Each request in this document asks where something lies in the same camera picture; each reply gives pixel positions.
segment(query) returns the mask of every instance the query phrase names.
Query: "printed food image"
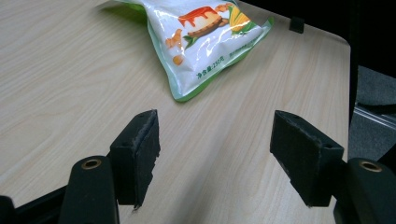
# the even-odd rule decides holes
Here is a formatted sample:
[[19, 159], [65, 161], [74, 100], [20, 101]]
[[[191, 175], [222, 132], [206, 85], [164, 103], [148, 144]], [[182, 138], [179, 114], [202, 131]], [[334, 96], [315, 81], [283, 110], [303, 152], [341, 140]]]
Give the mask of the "printed food image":
[[252, 22], [238, 7], [230, 7], [230, 26], [233, 34], [246, 33], [254, 26]]
[[178, 20], [186, 28], [191, 37], [200, 37], [216, 30], [222, 22], [222, 17], [212, 7], [200, 7]]
[[165, 44], [169, 49], [174, 46], [178, 46], [181, 49], [181, 29], [177, 29], [171, 38], [167, 38]]
[[[229, 18], [222, 18], [221, 15], [227, 17], [227, 14], [224, 14], [226, 11], [229, 11]], [[226, 24], [230, 24], [232, 35], [243, 35], [255, 26], [232, 3], [218, 5], [215, 9], [212, 7], [199, 7], [185, 15], [179, 16], [177, 19], [183, 26], [183, 29], [176, 29], [171, 37], [165, 39], [165, 45], [169, 49], [173, 47], [178, 47], [181, 50], [188, 49], [199, 37], [208, 35]], [[187, 33], [183, 36], [183, 39], [187, 42], [186, 46], [182, 44], [182, 32], [184, 34]], [[173, 57], [173, 63], [175, 65], [181, 65], [183, 60], [184, 56], [182, 54]]]
[[182, 54], [178, 54], [177, 56], [175, 56], [173, 58], [173, 62], [174, 62], [175, 65], [181, 65], [181, 63], [183, 63], [183, 59], [184, 59], [183, 55]]

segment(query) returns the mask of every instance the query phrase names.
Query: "cake image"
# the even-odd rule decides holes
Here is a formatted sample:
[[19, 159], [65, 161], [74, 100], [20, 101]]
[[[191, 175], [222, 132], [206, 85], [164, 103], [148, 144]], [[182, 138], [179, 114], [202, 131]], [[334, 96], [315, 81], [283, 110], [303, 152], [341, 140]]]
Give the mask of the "cake image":
[[199, 7], [178, 20], [191, 37], [200, 37], [216, 30], [223, 22], [222, 17], [212, 7]]

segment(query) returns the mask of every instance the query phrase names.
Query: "plastic food package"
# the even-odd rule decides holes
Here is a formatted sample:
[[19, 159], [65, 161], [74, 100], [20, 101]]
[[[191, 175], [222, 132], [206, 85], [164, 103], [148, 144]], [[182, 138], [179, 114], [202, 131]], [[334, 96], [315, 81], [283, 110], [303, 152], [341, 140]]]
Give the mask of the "plastic food package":
[[271, 30], [259, 26], [235, 1], [116, 0], [145, 11], [154, 48], [175, 100], [202, 91], [225, 67], [244, 58]]

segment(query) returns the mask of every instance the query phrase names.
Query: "gray floor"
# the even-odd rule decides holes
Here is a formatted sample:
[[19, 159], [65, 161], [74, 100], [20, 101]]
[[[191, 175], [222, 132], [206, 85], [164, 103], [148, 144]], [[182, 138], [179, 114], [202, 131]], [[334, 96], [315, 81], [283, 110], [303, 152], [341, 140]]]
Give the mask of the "gray floor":
[[[396, 104], [396, 78], [360, 66], [356, 102]], [[371, 116], [355, 107], [349, 128], [348, 158], [377, 161], [396, 144], [396, 115]]]

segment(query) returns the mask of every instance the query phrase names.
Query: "table surface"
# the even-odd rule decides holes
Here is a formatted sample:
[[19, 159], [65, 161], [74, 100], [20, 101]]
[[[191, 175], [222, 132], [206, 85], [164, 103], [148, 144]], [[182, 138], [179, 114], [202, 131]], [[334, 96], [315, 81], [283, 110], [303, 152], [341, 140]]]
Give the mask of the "table surface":
[[142, 207], [120, 206], [121, 223], [334, 223], [334, 199], [306, 207], [269, 144], [274, 112], [284, 110], [347, 149], [350, 47], [239, 5], [275, 26], [178, 103], [145, 16], [104, 0], [2, 1], [0, 194], [18, 207], [66, 185], [75, 162], [106, 155], [135, 115], [157, 109], [154, 177]]

